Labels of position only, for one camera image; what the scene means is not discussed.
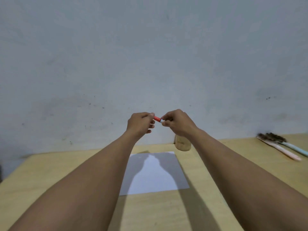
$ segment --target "person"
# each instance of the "person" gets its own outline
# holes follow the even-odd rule
[[[10,231],[107,230],[135,143],[154,113],[134,113],[122,136],[50,187]],[[199,129],[182,110],[162,125],[194,145],[244,230],[308,230],[308,198]]]

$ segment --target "paper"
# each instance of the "paper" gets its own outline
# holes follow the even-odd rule
[[[131,154],[120,195],[189,188],[173,151]]]

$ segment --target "person's right arm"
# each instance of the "person's right arm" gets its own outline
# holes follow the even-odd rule
[[[307,197],[197,128],[182,110],[162,119],[194,145],[244,230],[308,230]]]

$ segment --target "hairbrush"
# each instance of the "hairbrush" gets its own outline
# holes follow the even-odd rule
[[[294,151],[297,151],[298,153],[301,153],[304,156],[308,157],[308,151],[305,151],[303,149],[300,149],[299,147],[296,147],[295,145],[288,143],[287,140],[279,135],[275,135],[273,133],[266,133],[266,136],[268,136],[269,138],[273,139],[273,141],[275,141],[276,143],[280,143],[282,145],[285,145],[291,149],[293,149]]]
[[[270,138],[270,137],[268,137],[264,134],[258,134],[257,139],[263,141],[264,143],[266,143],[266,144],[268,144],[272,147],[275,147],[278,151],[281,151],[283,154],[287,155],[291,159],[298,160],[298,161],[302,160],[300,157],[293,154],[292,152],[284,149],[283,147],[280,147],[278,144],[275,143],[275,141],[272,138]]]

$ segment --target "red pen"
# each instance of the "red pen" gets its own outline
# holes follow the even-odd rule
[[[156,116],[154,116],[153,119],[154,119],[155,121],[157,121],[157,122],[160,122],[160,123],[163,123],[163,122],[164,122],[164,120],[162,120],[161,118],[156,117]]]

